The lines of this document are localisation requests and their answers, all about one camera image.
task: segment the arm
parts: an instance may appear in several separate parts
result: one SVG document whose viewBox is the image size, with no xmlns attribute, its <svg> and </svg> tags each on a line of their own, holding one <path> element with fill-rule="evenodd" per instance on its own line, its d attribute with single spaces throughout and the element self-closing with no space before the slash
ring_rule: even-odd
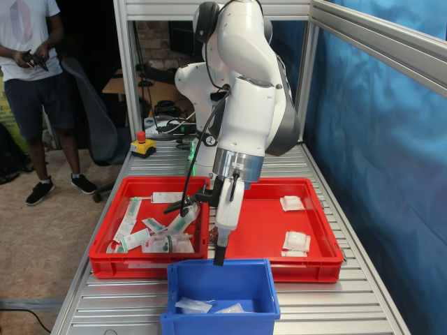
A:
<svg viewBox="0 0 447 335">
<path fill-rule="evenodd" d="M 28 64 L 23 60 L 24 52 L 8 49 L 3 45 L 0 45 L 0 57 L 11 58 L 21 68 L 28 68 Z"/>
<path fill-rule="evenodd" d="M 49 50 L 55 47 L 64 37 L 64 26 L 59 14 L 48 17 L 47 23 L 50 28 L 50 35 L 34 52 L 35 55 L 42 57 L 43 61 L 47 61 L 50 58 Z"/>
</svg>

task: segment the black chair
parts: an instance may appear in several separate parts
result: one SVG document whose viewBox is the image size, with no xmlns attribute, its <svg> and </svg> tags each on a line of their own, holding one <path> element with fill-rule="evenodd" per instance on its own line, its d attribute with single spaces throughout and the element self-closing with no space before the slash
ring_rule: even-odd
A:
<svg viewBox="0 0 447 335">
<path fill-rule="evenodd" d="M 84 103 L 89 122 L 91 159 L 100 166 L 121 165 L 131 145 L 130 129 L 115 127 L 108 116 L 107 107 L 99 98 L 77 59 L 64 59 L 62 67 L 75 77 Z M 100 202 L 101 193 L 112 190 L 113 186 L 114 183 L 98 188 L 93 194 L 93 200 Z"/>
</svg>

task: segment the black sneaker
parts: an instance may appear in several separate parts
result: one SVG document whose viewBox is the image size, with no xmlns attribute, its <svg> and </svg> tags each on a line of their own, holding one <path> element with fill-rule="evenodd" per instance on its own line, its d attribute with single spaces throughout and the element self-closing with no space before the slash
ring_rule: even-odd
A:
<svg viewBox="0 0 447 335">
<path fill-rule="evenodd" d="M 27 198 L 26 204 L 28 206 L 34 206 L 43 200 L 43 198 L 51 191 L 53 191 L 56 186 L 54 186 L 51 181 L 51 177 L 49 177 L 49 183 L 41 183 L 39 182 L 35 188 L 33 188 L 33 193 Z"/>
<path fill-rule="evenodd" d="M 93 194 L 97 190 L 95 184 L 91 183 L 83 174 L 78 178 L 71 176 L 71 184 L 81 189 L 84 194 Z"/>
</svg>

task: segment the slotted aluminum table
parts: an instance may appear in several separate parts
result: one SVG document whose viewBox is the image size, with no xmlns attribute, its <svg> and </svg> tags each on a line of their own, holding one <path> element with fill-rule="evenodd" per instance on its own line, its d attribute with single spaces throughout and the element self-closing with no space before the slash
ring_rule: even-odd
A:
<svg viewBox="0 0 447 335">
<path fill-rule="evenodd" d="M 186 174 L 187 151 L 177 149 L 175 142 L 156 145 L 157 153 L 148 159 L 128 155 L 94 235 L 124 177 Z M 282 157 L 266 157 L 262 177 L 309 178 L 346 256 L 337 283 L 276 284 L 281 319 L 275 323 L 274 334 L 409 334 L 306 146 L 295 147 Z M 211 214 L 213 223 L 215 211 Z M 167 304 L 167 289 L 166 281 L 96 279 L 86 252 L 52 334 L 104 335 L 108 329 L 117 335 L 161 334 L 160 314 Z"/>
</svg>

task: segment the man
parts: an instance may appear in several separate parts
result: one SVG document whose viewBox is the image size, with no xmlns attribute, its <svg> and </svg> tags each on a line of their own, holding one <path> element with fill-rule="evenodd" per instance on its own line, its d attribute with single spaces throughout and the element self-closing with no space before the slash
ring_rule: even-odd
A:
<svg viewBox="0 0 447 335">
<path fill-rule="evenodd" d="M 54 190 L 45 165 L 42 107 L 71 167 L 72 185 L 86 194 L 96 190 L 96 186 L 80 174 L 70 92 L 54 49 L 63 35 L 55 0 L 0 0 L 0 66 L 6 98 L 20 133 L 27 140 L 31 161 L 40 179 L 26 200 L 30 206 L 38 204 Z M 28 50 L 42 57 L 48 72 L 40 66 L 35 70 L 28 66 L 23 59 Z"/>
</svg>

